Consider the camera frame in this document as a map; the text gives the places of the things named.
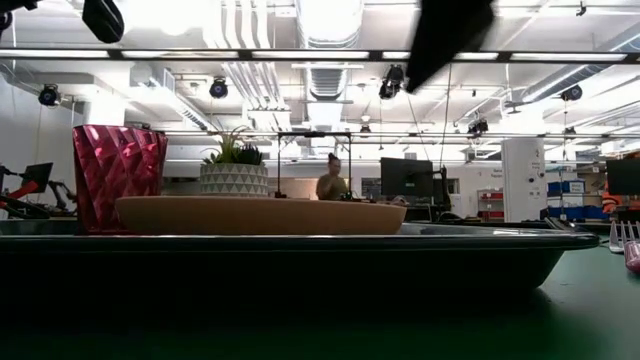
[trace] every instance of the table surface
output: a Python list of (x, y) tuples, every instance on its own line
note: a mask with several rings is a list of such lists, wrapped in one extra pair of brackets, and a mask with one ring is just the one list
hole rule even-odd
[(4, 328), (0, 358), (640, 359), (640, 280), (606, 248), (565, 253), (526, 300), (476, 308), (481, 297), (463, 299), (466, 307), (357, 310), (335, 306), (336, 299), (326, 308), (246, 314), (190, 331)]

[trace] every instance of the red glass vase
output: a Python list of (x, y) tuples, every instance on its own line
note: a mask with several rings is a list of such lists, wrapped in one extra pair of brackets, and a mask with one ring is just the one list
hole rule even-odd
[(132, 127), (73, 128), (78, 219), (86, 232), (125, 232), (116, 199), (160, 195), (167, 142), (162, 133)]

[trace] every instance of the black tray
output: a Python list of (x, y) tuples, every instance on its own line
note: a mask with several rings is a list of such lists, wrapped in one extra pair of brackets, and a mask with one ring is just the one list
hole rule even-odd
[(303, 299), (397, 304), (470, 291), (465, 296), (516, 294), (541, 285), (564, 251), (599, 242), (589, 233), (543, 229), (405, 224), (401, 233), (3, 235), (0, 308), (12, 309), (6, 321), (57, 316), (50, 323), (59, 323), (139, 314), (160, 319), (178, 308), (225, 311)]
[[(404, 224), (395, 236), (0, 236), (3, 274), (96, 280), (142, 271), (236, 277), (287, 286), (293, 277), (326, 286), (535, 288), (566, 250), (595, 247), (588, 233)], [(36, 269), (46, 271), (38, 273)]]

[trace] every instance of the wooden tray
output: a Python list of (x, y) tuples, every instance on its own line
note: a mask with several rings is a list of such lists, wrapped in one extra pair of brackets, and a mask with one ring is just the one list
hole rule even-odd
[(214, 196), (126, 197), (120, 220), (141, 235), (392, 235), (403, 207)]

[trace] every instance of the black monitor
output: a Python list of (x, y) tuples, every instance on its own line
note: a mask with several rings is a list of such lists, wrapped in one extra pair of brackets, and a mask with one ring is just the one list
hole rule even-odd
[(381, 158), (380, 172), (385, 196), (433, 196), (431, 161)]
[(26, 185), (29, 181), (35, 181), (38, 184), (38, 188), (32, 192), (32, 194), (41, 194), (47, 190), (47, 184), (49, 184), (49, 176), (51, 176), (51, 169), (53, 163), (29, 165), (22, 174), (22, 186)]
[(607, 183), (611, 195), (640, 195), (640, 159), (607, 160)]

